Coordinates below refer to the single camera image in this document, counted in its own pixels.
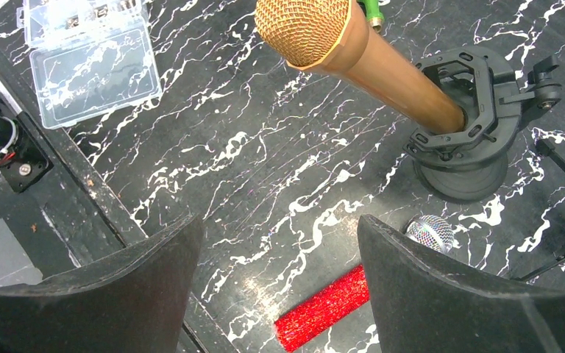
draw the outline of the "microphone shock mount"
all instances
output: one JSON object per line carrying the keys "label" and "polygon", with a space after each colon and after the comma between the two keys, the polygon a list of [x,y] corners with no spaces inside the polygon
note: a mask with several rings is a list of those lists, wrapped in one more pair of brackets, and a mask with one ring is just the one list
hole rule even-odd
{"label": "microphone shock mount", "polygon": [[420,60],[416,67],[464,111],[463,131],[435,135],[418,128],[404,150],[433,194],[460,204],[492,195],[508,171],[508,150],[517,132],[542,117],[561,99],[551,75],[558,59],[533,66],[519,89],[514,69],[498,53],[464,46]]}

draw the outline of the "gold mesh grille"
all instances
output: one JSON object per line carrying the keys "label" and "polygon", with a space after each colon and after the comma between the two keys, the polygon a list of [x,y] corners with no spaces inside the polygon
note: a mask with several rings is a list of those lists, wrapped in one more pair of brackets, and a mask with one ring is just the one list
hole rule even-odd
{"label": "gold mesh grille", "polygon": [[332,48],[347,17],[349,0],[258,0],[257,31],[295,66],[315,63]]}

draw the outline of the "black round base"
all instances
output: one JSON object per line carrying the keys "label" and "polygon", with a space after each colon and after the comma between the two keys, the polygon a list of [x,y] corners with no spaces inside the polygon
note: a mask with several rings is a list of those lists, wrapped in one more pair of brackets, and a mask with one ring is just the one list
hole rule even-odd
{"label": "black round base", "polygon": [[508,155],[474,171],[437,171],[414,163],[415,174],[434,195],[448,202],[468,204],[492,195],[508,172]]}

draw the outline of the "gold microphone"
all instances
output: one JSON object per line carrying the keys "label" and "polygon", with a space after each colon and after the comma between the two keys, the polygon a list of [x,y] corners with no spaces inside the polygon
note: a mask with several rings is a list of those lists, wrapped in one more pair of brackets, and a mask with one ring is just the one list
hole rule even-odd
{"label": "gold microphone", "polygon": [[258,0],[255,22],[292,68],[345,79],[435,134],[464,129],[462,109],[369,28],[356,0]]}

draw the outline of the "black marble-pattern floor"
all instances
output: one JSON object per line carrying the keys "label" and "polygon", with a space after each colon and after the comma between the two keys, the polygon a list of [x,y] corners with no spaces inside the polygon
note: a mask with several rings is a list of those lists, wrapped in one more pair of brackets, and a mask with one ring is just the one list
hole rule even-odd
{"label": "black marble-pattern floor", "polygon": [[[360,261],[358,216],[415,214],[457,229],[451,256],[500,276],[548,260],[565,234],[565,176],[529,146],[565,156],[565,0],[382,0],[385,38],[417,60],[479,44],[517,70],[556,53],[564,99],[519,134],[497,193],[458,206],[428,195],[402,152],[414,125],[337,79],[287,68],[255,31],[254,0],[154,0],[161,99],[83,122],[71,137],[148,233],[188,210],[206,220],[193,291],[240,352],[281,352],[273,322]],[[0,48],[31,83],[16,3]],[[564,269],[553,285],[565,288]],[[365,305],[306,352],[378,352]]]}

